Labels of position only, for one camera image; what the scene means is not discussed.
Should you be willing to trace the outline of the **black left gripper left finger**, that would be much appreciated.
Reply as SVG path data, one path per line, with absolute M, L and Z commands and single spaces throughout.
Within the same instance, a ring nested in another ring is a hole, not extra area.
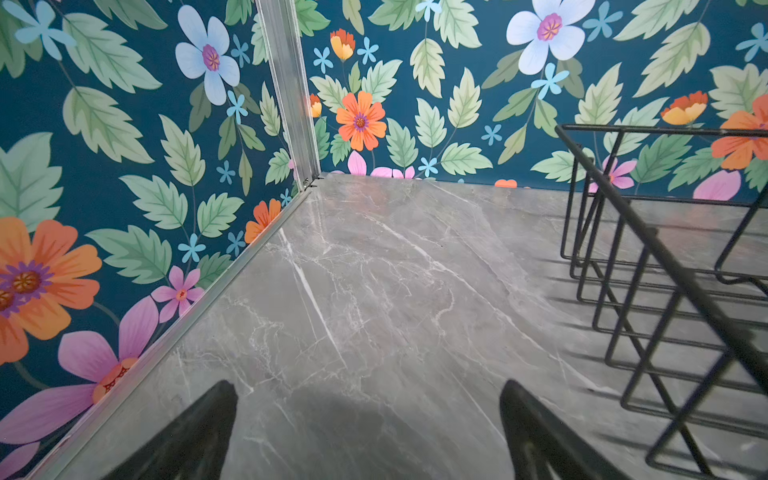
M 218 479 L 237 415 L 238 395 L 214 384 L 120 465 L 107 479 Z

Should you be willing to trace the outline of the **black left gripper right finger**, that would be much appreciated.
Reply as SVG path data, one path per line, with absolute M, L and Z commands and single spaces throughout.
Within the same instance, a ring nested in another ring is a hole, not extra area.
M 627 477 L 519 382 L 505 383 L 499 408 L 516 479 Z

